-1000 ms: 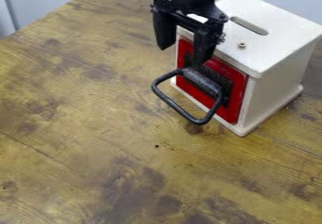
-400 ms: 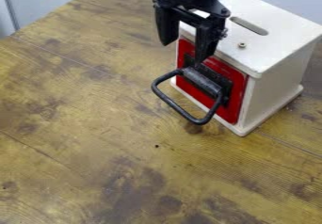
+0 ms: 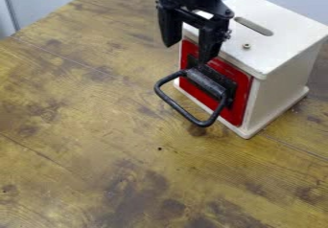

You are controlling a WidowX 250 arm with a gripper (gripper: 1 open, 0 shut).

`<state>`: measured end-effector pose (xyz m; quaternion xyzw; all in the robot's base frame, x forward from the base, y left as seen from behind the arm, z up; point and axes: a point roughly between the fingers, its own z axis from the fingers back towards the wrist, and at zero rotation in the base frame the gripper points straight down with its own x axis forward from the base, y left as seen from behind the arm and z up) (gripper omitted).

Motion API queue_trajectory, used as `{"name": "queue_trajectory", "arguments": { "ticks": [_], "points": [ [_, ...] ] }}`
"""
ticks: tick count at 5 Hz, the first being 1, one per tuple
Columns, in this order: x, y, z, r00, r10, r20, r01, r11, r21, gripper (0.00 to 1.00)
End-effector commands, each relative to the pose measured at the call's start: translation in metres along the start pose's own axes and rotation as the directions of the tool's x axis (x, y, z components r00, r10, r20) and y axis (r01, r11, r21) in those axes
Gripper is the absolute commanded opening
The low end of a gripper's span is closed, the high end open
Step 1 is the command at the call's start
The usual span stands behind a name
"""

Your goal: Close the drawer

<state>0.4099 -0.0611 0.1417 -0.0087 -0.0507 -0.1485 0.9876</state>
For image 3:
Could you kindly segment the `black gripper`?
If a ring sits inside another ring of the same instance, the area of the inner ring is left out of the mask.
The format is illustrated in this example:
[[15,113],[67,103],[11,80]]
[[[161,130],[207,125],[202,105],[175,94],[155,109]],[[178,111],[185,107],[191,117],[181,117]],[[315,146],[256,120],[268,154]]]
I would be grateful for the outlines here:
[[158,0],[158,21],[163,45],[177,44],[182,39],[182,22],[199,29],[198,63],[206,64],[230,39],[229,20],[233,10],[222,0]]

